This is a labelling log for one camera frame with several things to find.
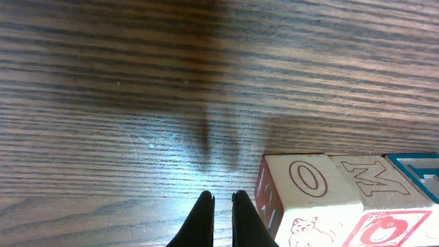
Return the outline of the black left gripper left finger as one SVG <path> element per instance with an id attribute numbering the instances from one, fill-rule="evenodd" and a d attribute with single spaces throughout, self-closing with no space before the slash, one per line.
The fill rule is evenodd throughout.
<path id="1" fill-rule="evenodd" d="M 174 238 L 166 247 L 212 247 L 215 197 L 203 191 Z"/>

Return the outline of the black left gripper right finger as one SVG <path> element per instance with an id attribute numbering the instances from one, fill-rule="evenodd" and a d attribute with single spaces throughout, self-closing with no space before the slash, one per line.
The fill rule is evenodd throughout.
<path id="1" fill-rule="evenodd" d="M 278 247 L 259 217 L 250 197 L 244 190 L 232 196 L 232 247 Z"/>

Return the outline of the plain wooden block green side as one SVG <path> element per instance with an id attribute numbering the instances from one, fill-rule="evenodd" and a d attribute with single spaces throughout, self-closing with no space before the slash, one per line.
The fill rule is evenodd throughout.
<path id="1" fill-rule="evenodd" d="M 359 195 L 325 154 L 265 155 L 257 211 L 279 246 L 341 246 L 364 212 Z"/>

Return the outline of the red O wooden block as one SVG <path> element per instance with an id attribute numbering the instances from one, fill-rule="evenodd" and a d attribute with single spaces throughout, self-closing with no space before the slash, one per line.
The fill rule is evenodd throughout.
<path id="1" fill-rule="evenodd" d="M 364 206 L 344 246 L 437 246 L 438 205 L 378 155 L 331 156 Z"/>

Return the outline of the yellow framed wooden block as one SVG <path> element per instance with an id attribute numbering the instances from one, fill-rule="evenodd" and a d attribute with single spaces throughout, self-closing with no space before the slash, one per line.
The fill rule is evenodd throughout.
<path id="1" fill-rule="evenodd" d="M 438 154 L 386 154 L 385 158 L 438 204 Z"/>

